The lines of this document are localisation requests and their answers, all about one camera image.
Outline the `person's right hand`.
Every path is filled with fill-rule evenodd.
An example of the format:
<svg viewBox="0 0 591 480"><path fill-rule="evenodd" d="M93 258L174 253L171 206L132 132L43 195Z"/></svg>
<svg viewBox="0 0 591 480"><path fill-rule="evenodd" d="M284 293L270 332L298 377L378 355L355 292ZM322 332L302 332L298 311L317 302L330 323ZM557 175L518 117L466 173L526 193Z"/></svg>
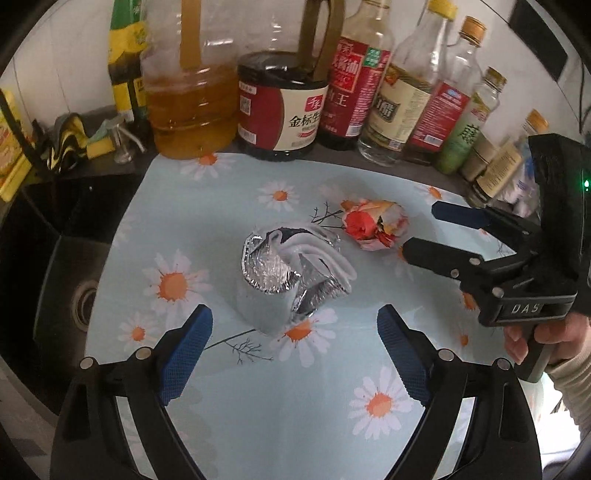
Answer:
<svg viewBox="0 0 591 480"><path fill-rule="evenodd" d="M555 365L578 355L589 333L589 318L571 311L564 320L538 325L534 330L534 339L553 347L549 364ZM505 327L504 337L505 350L517 364L521 364L529 352L523 329L520 326Z"/></svg>

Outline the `beige right sleeve forearm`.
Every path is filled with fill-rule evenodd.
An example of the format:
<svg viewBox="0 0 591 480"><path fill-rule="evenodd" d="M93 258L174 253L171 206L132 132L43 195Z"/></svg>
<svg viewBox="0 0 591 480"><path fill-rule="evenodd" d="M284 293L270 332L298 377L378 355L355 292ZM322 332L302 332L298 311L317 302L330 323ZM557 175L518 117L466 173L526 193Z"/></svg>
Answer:
<svg viewBox="0 0 591 480"><path fill-rule="evenodd" d="M585 343L573 358L546 368L555 389L562 393L565 406L582 438L590 432L590 369L589 343Z"/></svg>

